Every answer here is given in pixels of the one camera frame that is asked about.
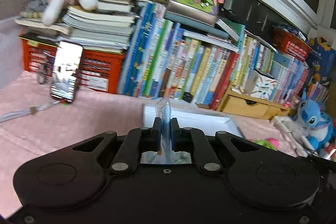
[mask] phone charging cable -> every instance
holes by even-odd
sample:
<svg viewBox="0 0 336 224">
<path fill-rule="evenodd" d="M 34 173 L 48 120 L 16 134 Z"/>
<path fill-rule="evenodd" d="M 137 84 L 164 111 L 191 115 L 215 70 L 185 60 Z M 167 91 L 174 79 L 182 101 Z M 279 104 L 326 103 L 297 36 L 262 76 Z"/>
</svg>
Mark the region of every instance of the phone charging cable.
<svg viewBox="0 0 336 224">
<path fill-rule="evenodd" d="M 50 101 L 46 104 L 29 107 L 21 111 L 9 112 L 0 117 L 0 122 L 9 121 L 9 120 L 20 118 L 20 117 L 27 116 L 27 115 L 34 115 L 37 112 L 51 108 L 57 105 L 58 103 L 60 103 L 60 101 Z"/>
</svg>

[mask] phone screen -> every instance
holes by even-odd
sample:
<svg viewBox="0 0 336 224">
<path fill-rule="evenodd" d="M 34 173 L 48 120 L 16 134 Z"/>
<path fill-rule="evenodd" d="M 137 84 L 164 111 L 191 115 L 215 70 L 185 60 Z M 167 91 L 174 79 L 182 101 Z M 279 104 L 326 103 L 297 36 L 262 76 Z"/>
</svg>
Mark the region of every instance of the phone screen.
<svg viewBox="0 0 336 224">
<path fill-rule="evenodd" d="M 52 71 L 51 95 L 55 99 L 71 102 L 74 98 L 77 72 L 81 61 L 83 47 L 61 41 Z"/>
</svg>

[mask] pink ball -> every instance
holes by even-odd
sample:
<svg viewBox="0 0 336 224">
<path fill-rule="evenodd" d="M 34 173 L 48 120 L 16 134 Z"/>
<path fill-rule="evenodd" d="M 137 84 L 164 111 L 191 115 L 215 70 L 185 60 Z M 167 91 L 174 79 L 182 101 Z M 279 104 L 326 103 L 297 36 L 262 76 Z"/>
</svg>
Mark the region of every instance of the pink ball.
<svg viewBox="0 0 336 224">
<path fill-rule="evenodd" d="M 277 139 L 274 139 L 274 138 L 267 138 L 266 139 L 268 142 L 270 142 L 272 145 L 274 145 L 274 147 L 276 149 L 279 149 L 279 141 Z"/>
</svg>

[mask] wooden drawer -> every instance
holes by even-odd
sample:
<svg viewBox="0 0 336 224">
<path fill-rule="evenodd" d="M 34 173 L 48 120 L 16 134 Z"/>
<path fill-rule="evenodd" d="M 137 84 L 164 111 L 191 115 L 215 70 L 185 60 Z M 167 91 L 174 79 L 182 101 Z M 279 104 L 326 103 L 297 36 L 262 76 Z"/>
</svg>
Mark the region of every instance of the wooden drawer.
<svg viewBox="0 0 336 224">
<path fill-rule="evenodd" d="M 223 112 L 249 116 L 254 118 L 264 118 L 268 112 L 269 106 L 258 103 L 253 100 L 242 99 L 234 96 L 228 96 L 224 104 Z"/>
</svg>

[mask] red basket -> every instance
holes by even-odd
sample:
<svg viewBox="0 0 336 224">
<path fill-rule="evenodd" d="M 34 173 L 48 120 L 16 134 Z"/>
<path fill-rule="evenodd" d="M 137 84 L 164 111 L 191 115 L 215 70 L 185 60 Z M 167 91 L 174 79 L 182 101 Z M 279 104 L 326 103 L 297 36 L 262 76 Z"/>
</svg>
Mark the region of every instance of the red basket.
<svg viewBox="0 0 336 224">
<path fill-rule="evenodd" d="M 22 40 L 24 70 L 37 72 L 39 64 L 46 61 L 45 51 L 56 55 L 56 47 L 38 43 L 37 47 L 28 44 L 27 39 Z M 88 86 L 96 91 L 117 93 L 119 75 L 125 54 L 112 54 L 106 52 L 83 51 L 81 67 L 81 85 Z"/>
<path fill-rule="evenodd" d="M 311 51 L 311 47 L 295 35 L 280 29 L 273 30 L 272 41 L 277 49 L 294 56 L 302 62 L 306 60 Z"/>
</svg>

